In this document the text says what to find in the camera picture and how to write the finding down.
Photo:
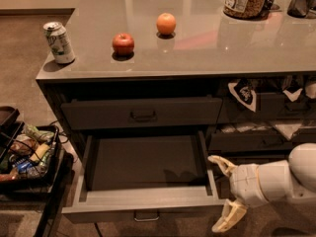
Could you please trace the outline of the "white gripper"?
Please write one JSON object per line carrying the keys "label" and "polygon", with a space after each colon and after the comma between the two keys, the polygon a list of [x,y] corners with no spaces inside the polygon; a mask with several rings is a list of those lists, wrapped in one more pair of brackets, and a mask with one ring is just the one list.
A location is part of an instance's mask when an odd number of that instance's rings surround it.
{"label": "white gripper", "polygon": [[210,155],[208,161],[216,164],[222,174],[229,178],[231,193],[237,198],[227,199],[221,216],[212,226],[214,233],[223,233],[235,226],[247,213],[248,207],[259,207],[268,203],[259,182],[257,164],[236,166],[219,155]]}

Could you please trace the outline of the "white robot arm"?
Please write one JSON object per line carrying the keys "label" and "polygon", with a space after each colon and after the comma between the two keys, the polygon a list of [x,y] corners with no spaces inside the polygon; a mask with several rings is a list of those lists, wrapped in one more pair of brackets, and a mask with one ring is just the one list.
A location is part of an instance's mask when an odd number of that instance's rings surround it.
{"label": "white robot arm", "polygon": [[235,200],[227,199],[212,231],[222,233],[235,226],[252,207],[287,199],[290,203],[316,201],[316,144],[303,143],[294,147],[287,160],[266,164],[235,165],[228,159],[211,155],[229,179]]}

